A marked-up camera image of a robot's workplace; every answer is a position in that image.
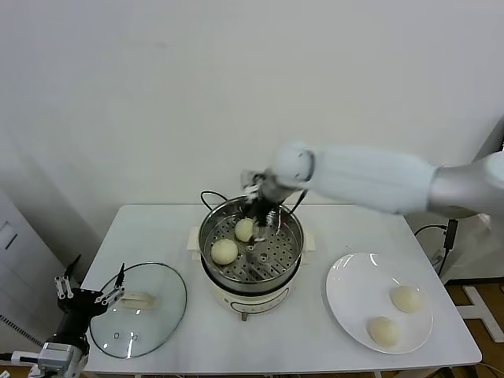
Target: robotic arm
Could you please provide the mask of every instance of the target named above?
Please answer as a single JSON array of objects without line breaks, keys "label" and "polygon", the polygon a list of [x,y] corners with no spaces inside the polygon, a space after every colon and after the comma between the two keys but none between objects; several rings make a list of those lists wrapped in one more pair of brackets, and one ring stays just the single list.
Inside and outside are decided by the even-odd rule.
[{"label": "robotic arm", "polygon": [[124,295],[124,264],[110,293],[72,288],[70,277],[78,260],[68,266],[63,276],[54,278],[57,305],[65,313],[56,333],[44,343],[40,353],[16,351],[8,356],[13,365],[33,364],[29,377],[78,378],[87,364],[86,332],[91,319],[104,314]]},{"label": "robotic arm", "polygon": [[504,218],[504,152],[469,165],[436,167],[413,155],[363,146],[315,150],[290,143],[277,151],[269,169],[248,173],[242,184],[252,194],[259,228],[271,209],[308,189],[385,213]]}]

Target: stainless steel steamer basket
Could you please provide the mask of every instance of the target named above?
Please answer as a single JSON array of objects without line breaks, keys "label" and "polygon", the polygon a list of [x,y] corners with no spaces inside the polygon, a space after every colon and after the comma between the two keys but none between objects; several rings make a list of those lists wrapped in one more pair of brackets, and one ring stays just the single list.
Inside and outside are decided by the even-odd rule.
[{"label": "stainless steel steamer basket", "polygon": [[[245,215],[246,197],[230,199],[213,209],[203,220],[198,242],[202,264],[218,286],[238,295],[265,295],[281,288],[297,272],[301,263],[304,235],[301,224],[290,210],[281,206],[269,214],[268,238],[249,243],[235,237],[235,226]],[[228,265],[217,265],[210,255],[218,239],[231,239],[238,246],[238,258]]]}]

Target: glass pot lid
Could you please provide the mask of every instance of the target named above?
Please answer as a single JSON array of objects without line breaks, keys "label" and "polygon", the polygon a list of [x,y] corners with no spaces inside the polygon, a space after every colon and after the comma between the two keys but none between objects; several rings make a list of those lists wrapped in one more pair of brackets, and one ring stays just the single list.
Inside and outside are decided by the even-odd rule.
[{"label": "glass pot lid", "polygon": [[[112,290],[116,277],[102,289]],[[165,343],[182,320],[187,292],[180,274],[146,262],[124,270],[124,297],[91,320],[91,337],[105,354],[135,358]]]}]

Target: white table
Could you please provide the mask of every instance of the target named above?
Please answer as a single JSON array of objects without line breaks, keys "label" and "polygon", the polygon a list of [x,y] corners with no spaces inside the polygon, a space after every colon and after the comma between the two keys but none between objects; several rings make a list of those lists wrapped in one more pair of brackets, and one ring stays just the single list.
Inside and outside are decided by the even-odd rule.
[{"label": "white table", "polygon": [[[83,287],[101,289],[122,262],[126,266],[164,262],[178,270],[187,285],[187,311],[171,339],[141,358],[108,357],[90,337],[86,370],[281,374],[425,369],[481,360],[480,350],[403,217],[350,205],[306,205],[296,213],[313,233],[317,250],[300,268],[284,303],[242,322],[213,298],[200,263],[191,260],[186,250],[191,228],[207,214],[204,206],[123,206]],[[434,313],[432,334],[422,348],[410,354],[382,354],[354,341],[339,326],[328,309],[324,284],[330,265],[351,252],[384,254],[410,269]]]}]

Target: wooden floor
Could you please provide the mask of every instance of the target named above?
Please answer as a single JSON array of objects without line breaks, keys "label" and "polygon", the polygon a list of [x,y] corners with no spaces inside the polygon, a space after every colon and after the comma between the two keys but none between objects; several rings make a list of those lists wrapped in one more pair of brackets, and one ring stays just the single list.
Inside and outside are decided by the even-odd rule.
[{"label": "wooden floor", "polygon": [[[487,303],[488,308],[493,313],[495,319],[499,323],[502,329],[504,329],[504,293],[501,288],[496,283],[486,283],[481,285],[476,285],[481,297]],[[447,286],[447,291],[450,297],[457,306],[470,305],[471,303],[465,296],[464,291],[461,286]],[[468,329],[471,331],[472,337],[476,340],[478,346],[481,349],[481,354],[483,355],[483,362],[493,365],[497,369],[504,371],[504,343],[494,343],[487,332],[487,329],[483,326],[481,321],[465,321]],[[7,369],[13,378],[25,378],[28,374],[28,369],[26,368],[8,368]],[[471,378],[467,372],[460,367],[452,369],[455,378]],[[496,378],[496,376],[487,368],[481,365],[476,366],[476,372],[478,378]],[[383,378],[392,378],[397,372],[382,372]],[[106,376],[101,375],[104,378],[119,378],[122,376]],[[240,378],[259,376],[239,376]],[[302,378],[373,378],[374,375],[371,372],[363,373],[344,373],[344,374],[306,374],[302,375]],[[440,378],[441,374],[436,373],[436,376],[432,378]],[[298,378],[297,375],[285,375],[282,378]]]}]

